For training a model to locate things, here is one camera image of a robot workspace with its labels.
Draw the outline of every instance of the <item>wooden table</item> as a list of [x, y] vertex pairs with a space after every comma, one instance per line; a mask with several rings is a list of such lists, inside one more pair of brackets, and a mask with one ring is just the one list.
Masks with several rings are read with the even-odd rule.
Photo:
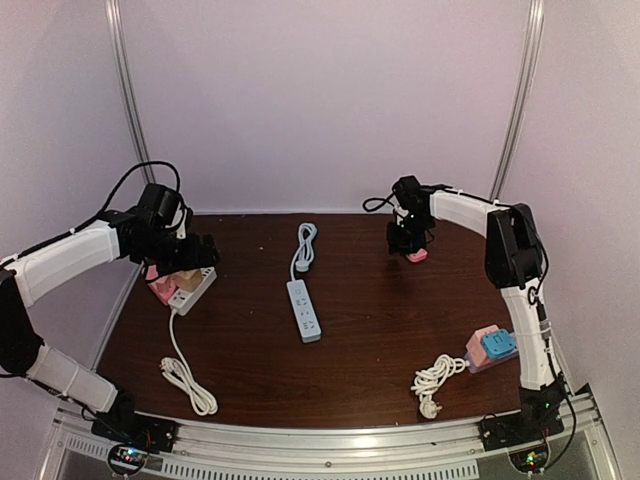
[[[140, 411], [264, 427], [365, 427], [425, 421], [410, 392], [414, 372], [438, 355], [462, 356], [474, 330], [512, 329], [484, 274], [484, 239], [440, 222], [427, 261], [387, 253], [388, 215], [247, 215], [194, 219], [212, 233], [218, 279], [184, 318], [176, 337], [196, 380], [220, 411], [198, 417], [162, 378], [176, 354], [169, 311], [138, 281], [99, 372], [131, 391]], [[297, 227], [314, 222], [316, 260], [302, 277], [320, 320], [319, 342], [298, 336], [285, 283]], [[436, 394], [438, 419], [519, 407], [518, 360], [450, 378]]]

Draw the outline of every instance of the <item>white cable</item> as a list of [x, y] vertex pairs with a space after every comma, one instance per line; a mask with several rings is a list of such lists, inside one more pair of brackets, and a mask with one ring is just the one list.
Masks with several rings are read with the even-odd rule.
[[447, 378], [456, 373], [461, 373], [469, 366], [464, 358], [452, 358], [446, 353], [440, 355], [433, 367], [416, 372], [411, 390], [420, 399], [420, 413], [423, 417], [433, 420], [442, 410], [441, 405], [436, 405], [433, 396], [444, 384]]
[[301, 223], [298, 227], [298, 242], [300, 245], [293, 255], [291, 260], [291, 280], [296, 279], [295, 272], [307, 272], [309, 271], [309, 265], [313, 262], [314, 253], [311, 242], [316, 238], [318, 229], [313, 223]]
[[180, 360], [169, 357], [163, 358], [160, 363], [162, 376], [166, 378], [171, 385], [178, 387], [184, 393], [189, 395], [194, 412], [201, 417], [204, 417], [205, 415], [213, 415], [218, 411], [218, 402], [216, 401], [216, 397], [214, 397], [211, 392], [198, 385], [194, 380], [189, 364], [178, 348], [178, 343], [176, 342], [176, 337], [173, 332], [173, 320], [176, 313], [177, 312], [175, 310], [171, 310], [171, 316], [169, 317], [169, 335], [171, 335], [171, 343], [173, 343], [173, 348], [176, 349]]

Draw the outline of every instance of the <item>white power strip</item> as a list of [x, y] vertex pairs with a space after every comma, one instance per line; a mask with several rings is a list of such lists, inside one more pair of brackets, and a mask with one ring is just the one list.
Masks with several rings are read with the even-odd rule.
[[322, 337], [322, 329], [318, 323], [318, 317], [316, 317], [304, 280], [287, 282], [287, 290], [289, 291], [289, 300], [291, 300], [293, 313], [296, 316], [302, 342], [317, 342]]
[[198, 288], [196, 288], [194, 292], [187, 292], [179, 288], [169, 300], [171, 309], [175, 310], [180, 316], [184, 317], [189, 313], [191, 307], [196, 304], [205, 290], [211, 286], [218, 276], [216, 269], [213, 267], [201, 268], [200, 271], [202, 272], [202, 283], [198, 285]]

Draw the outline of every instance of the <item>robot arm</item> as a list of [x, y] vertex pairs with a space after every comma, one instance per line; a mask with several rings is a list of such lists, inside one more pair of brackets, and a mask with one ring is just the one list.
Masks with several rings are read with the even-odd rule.
[[[456, 223], [486, 239], [485, 272], [506, 303], [518, 345], [522, 411], [512, 421], [504, 417], [483, 420], [485, 447], [509, 446], [501, 433], [508, 421], [508, 430], [519, 432], [516, 443], [522, 438], [537, 439], [541, 429], [562, 431], [555, 417], [564, 385], [542, 294], [548, 261], [531, 209], [525, 204], [489, 202], [447, 185], [421, 185], [413, 176], [400, 178], [392, 191], [382, 199], [391, 203], [395, 196], [398, 203], [395, 221], [387, 225], [389, 253], [418, 253], [427, 244], [425, 231], [435, 227], [436, 219]], [[494, 438], [500, 438], [498, 443], [491, 443]]]
[[123, 391], [46, 345], [26, 309], [77, 275], [119, 258], [154, 263], [161, 276], [215, 265], [219, 256], [213, 238], [186, 233], [191, 217], [178, 192], [150, 184], [126, 212], [101, 211], [80, 231], [5, 258], [0, 267], [0, 366], [93, 412], [112, 413]]

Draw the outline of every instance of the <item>small pink object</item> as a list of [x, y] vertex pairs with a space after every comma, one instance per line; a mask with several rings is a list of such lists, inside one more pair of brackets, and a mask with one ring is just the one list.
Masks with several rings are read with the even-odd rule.
[[[157, 276], [158, 270], [155, 265], [150, 266], [147, 271], [146, 280], [152, 280]], [[158, 297], [164, 305], [169, 305], [169, 300], [178, 289], [178, 286], [171, 275], [160, 277], [158, 280], [153, 283], [149, 283], [148, 285], [151, 291], [156, 294], [156, 297]]]
[[411, 263], [418, 263], [418, 262], [422, 262], [423, 260], [426, 260], [427, 255], [428, 255], [427, 251], [424, 248], [421, 248], [416, 253], [410, 253], [409, 255], [407, 255], [407, 259]]
[[487, 333], [497, 332], [498, 330], [500, 329], [497, 325], [481, 328], [480, 330], [476, 330], [467, 342], [467, 351], [476, 367], [482, 367], [492, 362], [482, 346], [482, 337]]
[[515, 358], [517, 356], [518, 356], [518, 349], [514, 350], [513, 353], [510, 353], [506, 357], [502, 357], [502, 358], [499, 358], [497, 360], [489, 359], [489, 363], [485, 363], [481, 367], [478, 367], [473, 363], [473, 358], [471, 358], [471, 355], [469, 355], [469, 352], [464, 354], [464, 359], [469, 361], [469, 373], [480, 373], [483, 370], [486, 370], [487, 368], [493, 367], [495, 365], [499, 365], [499, 364], [501, 364], [503, 362], [506, 362], [507, 360], [511, 360], [512, 358]]

